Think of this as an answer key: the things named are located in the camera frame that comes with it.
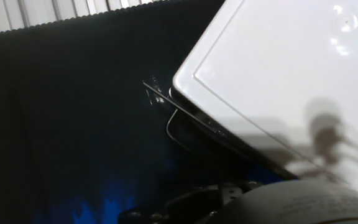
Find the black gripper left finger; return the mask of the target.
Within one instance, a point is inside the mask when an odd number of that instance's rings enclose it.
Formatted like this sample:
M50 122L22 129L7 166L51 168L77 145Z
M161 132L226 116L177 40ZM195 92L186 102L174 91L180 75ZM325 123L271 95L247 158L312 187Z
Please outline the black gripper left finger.
M217 186L187 188L121 212L118 224L206 223L220 207Z

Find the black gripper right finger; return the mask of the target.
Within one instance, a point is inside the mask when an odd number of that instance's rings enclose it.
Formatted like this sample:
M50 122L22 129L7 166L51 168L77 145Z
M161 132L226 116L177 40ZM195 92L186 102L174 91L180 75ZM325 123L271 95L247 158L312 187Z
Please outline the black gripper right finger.
M242 194L261 186L260 182L250 180L241 183L223 183L221 184L221 201L231 202Z

